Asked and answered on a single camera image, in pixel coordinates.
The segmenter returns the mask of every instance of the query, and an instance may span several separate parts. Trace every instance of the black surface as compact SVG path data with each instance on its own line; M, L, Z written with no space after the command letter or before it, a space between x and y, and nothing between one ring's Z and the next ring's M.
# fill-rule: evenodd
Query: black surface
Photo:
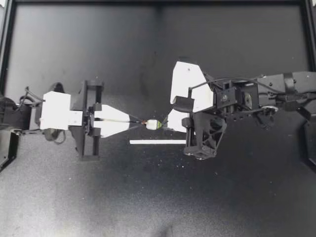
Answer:
M309 69L295 5L168 7L21 5L5 95L26 85L43 94L56 81L77 93L105 83L103 103L140 118L169 112L177 57L215 77ZM299 146L296 113L271 131L233 123L214 159L182 146L131 146L129 139L183 138L135 129L101 141L98 162L34 135L0 174L3 236L315 236L316 179Z

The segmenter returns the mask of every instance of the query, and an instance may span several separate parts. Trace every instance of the white block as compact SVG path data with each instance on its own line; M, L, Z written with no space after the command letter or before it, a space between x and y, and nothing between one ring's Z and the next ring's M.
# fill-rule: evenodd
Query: white block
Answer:
M176 110L171 110L168 115L167 126L178 132L187 132L187 129L182 126L182 119L189 117L188 113L182 113Z
M206 79L198 65L178 61L173 69L170 103L174 104L176 96L188 97L189 87L203 82ZM213 92L208 84L193 89L191 98L194 113L213 106Z
M40 129L68 130L69 125L82 125L82 111L70 111L70 94L50 91L43 98Z

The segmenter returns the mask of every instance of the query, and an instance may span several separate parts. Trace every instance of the black bracket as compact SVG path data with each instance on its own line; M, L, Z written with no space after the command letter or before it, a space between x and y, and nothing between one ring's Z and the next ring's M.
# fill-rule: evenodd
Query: black bracket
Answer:
M184 118L182 125L188 130L184 149L186 155L193 155L200 160L216 156L217 148L227 127L225 119L198 112L191 114L190 118Z
M92 107L87 108L87 92L89 90L95 91L95 104ZM91 115L95 110L102 109L100 106L102 90L103 82L101 80L85 80L82 83L78 99L72 107L72 110L83 111L82 126L69 127L69 130L76 141L76 150L78 151L81 160L99 159L99 140L101 130L91 126ZM84 153L86 136L91 136L93 138L92 155L85 155Z

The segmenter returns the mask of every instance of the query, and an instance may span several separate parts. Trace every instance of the black cable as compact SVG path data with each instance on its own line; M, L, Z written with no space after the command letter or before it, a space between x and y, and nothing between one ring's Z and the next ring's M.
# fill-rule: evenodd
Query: black cable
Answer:
M22 97L23 97L23 100L22 100L22 101L21 101L21 98L20 98L20 104L19 104L18 108L15 110L15 112L17 112L17 111L19 111L19 110L21 109L22 105L24 104L24 101L25 101L26 98L28 97L28 94L29 94L29 93L26 92L25 95L22 96Z
M56 144L56 145L61 145L61 144L63 144L64 142L65 142L65 140L66 140L66 133L65 133L65 130L63 130L63 135L64 135L64 137L63 137L63 140L61 141L61 142L56 142L56 141L54 141L54 143Z
M32 92L30 92L28 86L25 88L25 91L26 91L28 94L32 95L35 99L37 99L37 100L39 100L39 101L42 101L42 102L45 102L45 100L39 98L37 95L35 95L35 94L33 94Z
M205 82L203 82L201 84L198 84L198 85L195 85L193 87L190 87L190 89L195 89L195 88L198 88L198 87L200 87L202 85L205 85L205 84L209 84L209 83L213 84L214 82L219 82L219 81L224 81L224 80L239 80L239 81L245 80L245 81L249 81L249 82L255 83L257 85L260 85L260 86L262 86L262 87L264 87L264 88L266 88L266 89L268 89L268 90L270 90L270 91L272 91L272 92L274 92L276 94L285 94L284 91L273 89L272 87L270 87L268 85L265 85L265 84L263 84L261 82L258 82L255 79L248 79L248 78L219 78L219 79L215 79L213 81L205 81Z

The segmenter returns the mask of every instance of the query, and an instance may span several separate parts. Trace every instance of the black mount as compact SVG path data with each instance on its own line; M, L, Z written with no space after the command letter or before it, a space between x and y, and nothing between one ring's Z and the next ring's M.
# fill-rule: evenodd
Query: black mount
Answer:
M95 91L95 103L87 108L87 93ZM94 111L102 110L101 98L103 91L103 82L101 80L85 80L82 83L81 91L78 99L71 108L72 110L83 111L82 126L69 126L69 130L76 141L76 150L79 153L81 160L98 160L99 159L99 140L101 129L93 128L91 120L93 119ZM85 154L86 136L93 138L92 154Z

